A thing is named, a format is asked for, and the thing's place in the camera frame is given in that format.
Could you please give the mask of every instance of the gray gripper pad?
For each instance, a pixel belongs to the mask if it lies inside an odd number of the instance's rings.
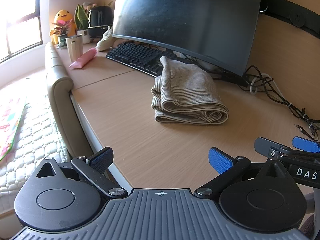
[[[110,200],[94,221],[79,229],[43,233],[24,228],[14,239],[308,240],[297,229],[276,234],[248,231],[225,218],[213,201],[196,198],[188,189],[134,189],[124,199]]]

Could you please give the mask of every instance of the folded striped garment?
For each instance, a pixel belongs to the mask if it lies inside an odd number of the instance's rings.
[[[213,125],[224,123],[229,116],[212,77],[196,65],[160,58],[162,76],[156,77],[151,89],[151,107],[161,123]]]

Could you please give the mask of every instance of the monitor screen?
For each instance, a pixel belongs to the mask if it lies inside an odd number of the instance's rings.
[[[113,36],[154,44],[242,75],[260,0],[116,0]]]

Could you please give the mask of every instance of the black air fryer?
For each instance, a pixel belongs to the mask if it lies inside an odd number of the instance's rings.
[[[101,37],[113,25],[112,9],[109,6],[97,6],[89,12],[89,35],[92,38]]]

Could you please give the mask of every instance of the potted plant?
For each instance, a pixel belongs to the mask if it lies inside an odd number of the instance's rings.
[[[63,20],[58,20],[56,23],[52,24],[56,25],[52,34],[56,34],[58,36],[59,48],[66,47],[66,37],[68,36],[67,30],[71,26],[72,20],[66,22]]]
[[[88,33],[89,19],[82,5],[78,4],[75,11],[75,23],[77,25],[78,34],[82,35],[83,44],[90,42]]]

